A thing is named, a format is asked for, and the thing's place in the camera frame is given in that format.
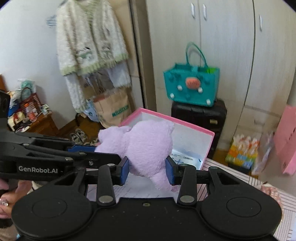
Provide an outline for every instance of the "finger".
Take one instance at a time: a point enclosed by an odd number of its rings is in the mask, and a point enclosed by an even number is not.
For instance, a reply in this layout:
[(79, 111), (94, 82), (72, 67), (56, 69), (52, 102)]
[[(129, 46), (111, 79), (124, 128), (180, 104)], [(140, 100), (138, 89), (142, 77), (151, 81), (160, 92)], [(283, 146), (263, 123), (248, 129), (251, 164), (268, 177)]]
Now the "finger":
[(23, 196), (27, 195), (27, 193), (32, 188), (31, 181), (19, 181), (19, 185), (16, 190), (9, 191), (4, 193), (1, 196), (1, 199), (6, 199), (8, 204), (14, 204)]
[(31, 190), (31, 188), (32, 188), (31, 181), (19, 180), (15, 193), (26, 195)]
[(0, 206), (0, 219), (11, 218), (11, 211), (14, 205)]
[(0, 190), (8, 190), (9, 185), (3, 179), (0, 178)]

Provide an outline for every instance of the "blue gripper pad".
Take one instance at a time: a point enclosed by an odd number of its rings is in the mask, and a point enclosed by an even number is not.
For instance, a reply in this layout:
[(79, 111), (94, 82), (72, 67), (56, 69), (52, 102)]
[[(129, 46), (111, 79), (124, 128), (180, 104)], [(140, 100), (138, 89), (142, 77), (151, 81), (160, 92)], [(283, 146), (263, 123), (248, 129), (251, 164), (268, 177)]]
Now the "blue gripper pad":
[(129, 174), (129, 159), (126, 160), (121, 169), (120, 184), (124, 185)]
[(168, 159), (165, 160), (165, 171), (166, 171), (166, 175), (168, 178), (168, 181), (171, 185), (175, 184), (175, 177), (174, 177), (174, 173), (173, 173), (173, 167), (170, 164), (170, 162), (168, 161)]
[(72, 148), (68, 149), (68, 152), (94, 152), (96, 149), (95, 146), (81, 146), (81, 145), (75, 145)]

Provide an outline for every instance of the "sneaker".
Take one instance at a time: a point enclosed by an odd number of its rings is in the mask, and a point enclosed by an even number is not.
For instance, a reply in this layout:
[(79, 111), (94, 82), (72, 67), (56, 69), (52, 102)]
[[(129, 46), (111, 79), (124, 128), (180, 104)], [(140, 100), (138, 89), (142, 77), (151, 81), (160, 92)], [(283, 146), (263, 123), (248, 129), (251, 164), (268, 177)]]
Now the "sneaker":
[(85, 132), (79, 128), (77, 128), (75, 130), (76, 132), (76, 135), (79, 136), (79, 138), (81, 139), (81, 141), (84, 143), (87, 139), (88, 139), (88, 136), (87, 134), (85, 134)]
[(70, 134), (70, 137), (71, 137), (71, 140), (72, 140), (75, 144), (77, 144), (77, 145), (82, 145), (82, 144), (83, 144), (83, 142), (81, 141), (81, 139), (79, 138), (79, 136), (76, 135), (75, 133), (71, 133), (71, 134)]
[(91, 141), (91, 145), (92, 146), (97, 146), (98, 142), (99, 142), (99, 139), (96, 138), (96, 139), (94, 139), (94, 140)]

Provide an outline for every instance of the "cabinet handle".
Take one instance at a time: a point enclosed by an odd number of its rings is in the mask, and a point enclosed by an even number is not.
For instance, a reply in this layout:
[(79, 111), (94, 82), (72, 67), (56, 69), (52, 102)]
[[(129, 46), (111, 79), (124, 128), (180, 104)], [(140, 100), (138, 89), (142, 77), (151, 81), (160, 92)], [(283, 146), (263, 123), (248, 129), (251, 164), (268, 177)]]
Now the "cabinet handle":
[(205, 4), (202, 5), (202, 10), (204, 14), (204, 19), (207, 21), (207, 7)]
[(191, 3), (191, 15), (192, 15), (193, 19), (195, 19), (195, 6), (193, 3)]
[(259, 14), (259, 20), (260, 20), (260, 32), (262, 32), (262, 16)]

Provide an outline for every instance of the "stuffed animal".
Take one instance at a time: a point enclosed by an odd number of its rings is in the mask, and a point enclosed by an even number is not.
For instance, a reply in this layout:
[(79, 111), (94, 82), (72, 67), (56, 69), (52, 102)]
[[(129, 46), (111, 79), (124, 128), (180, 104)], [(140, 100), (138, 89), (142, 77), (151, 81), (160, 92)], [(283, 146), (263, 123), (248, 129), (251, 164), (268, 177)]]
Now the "stuffed animal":
[(165, 171), (165, 159), (172, 153), (174, 123), (146, 120), (129, 126), (100, 130), (101, 144), (95, 152), (114, 153), (130, 160), (130, 173), (148, 177), (157, 189), (178, 191), (171, 186)]

